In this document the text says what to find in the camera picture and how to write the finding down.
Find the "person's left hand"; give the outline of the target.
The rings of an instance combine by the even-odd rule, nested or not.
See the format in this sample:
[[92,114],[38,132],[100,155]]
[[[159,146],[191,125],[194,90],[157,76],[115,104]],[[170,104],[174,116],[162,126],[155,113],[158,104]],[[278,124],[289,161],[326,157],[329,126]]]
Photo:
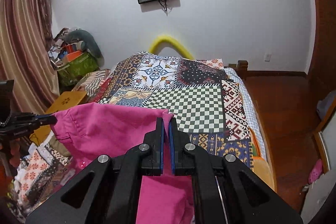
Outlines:
[[9,163],[14,168],[17,168],[20,164],[20,139],[15,139],[10,142],[10,144],[5,145],[5,148],[10,147],[10,157],[6,159],[6,162]]

